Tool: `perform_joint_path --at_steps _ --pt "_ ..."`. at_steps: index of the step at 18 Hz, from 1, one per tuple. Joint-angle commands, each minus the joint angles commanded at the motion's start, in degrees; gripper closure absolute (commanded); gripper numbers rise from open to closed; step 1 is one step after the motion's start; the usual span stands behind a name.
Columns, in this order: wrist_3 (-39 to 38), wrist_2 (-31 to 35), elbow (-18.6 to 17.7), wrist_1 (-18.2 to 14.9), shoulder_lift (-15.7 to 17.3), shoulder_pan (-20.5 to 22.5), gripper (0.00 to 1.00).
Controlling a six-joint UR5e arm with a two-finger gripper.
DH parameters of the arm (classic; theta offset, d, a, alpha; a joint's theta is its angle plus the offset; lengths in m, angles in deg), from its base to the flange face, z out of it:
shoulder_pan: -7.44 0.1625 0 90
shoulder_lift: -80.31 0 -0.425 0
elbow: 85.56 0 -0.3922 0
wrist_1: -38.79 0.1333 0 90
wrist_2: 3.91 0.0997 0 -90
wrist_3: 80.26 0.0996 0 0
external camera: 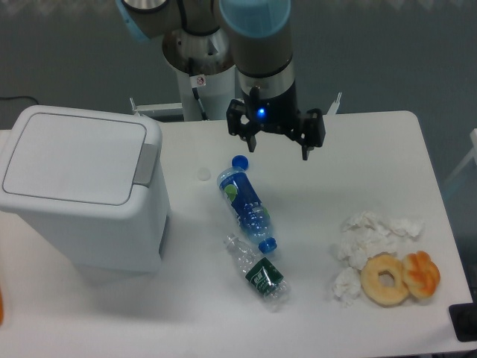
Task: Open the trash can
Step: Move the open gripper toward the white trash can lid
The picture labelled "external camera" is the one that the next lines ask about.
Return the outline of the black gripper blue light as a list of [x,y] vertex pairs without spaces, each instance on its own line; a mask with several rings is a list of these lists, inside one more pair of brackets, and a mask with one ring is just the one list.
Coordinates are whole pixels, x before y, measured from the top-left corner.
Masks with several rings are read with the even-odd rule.
[[323,113],[319,108],[300,113],[294,81],[284,84],[272,77],[239,76],[244,103],[233,99],[226,112],[228,132],[256,149],[256,134],[291,134],[301,146],[302,159],[308,160],[314,148],[321,148],[326,136]]

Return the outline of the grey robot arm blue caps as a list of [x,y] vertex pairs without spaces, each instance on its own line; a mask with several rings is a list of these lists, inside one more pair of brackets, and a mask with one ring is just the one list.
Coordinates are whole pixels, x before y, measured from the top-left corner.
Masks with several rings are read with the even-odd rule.
[[190,77],[238,70],[241,100],[232,99],[230,135],[249,151],[255,135],[281,134],[297,142],[306,160],[326,135],[319,109],[301,113],[291,39],[290,1],[117,1],[130,32],[162,37],[168,63]]

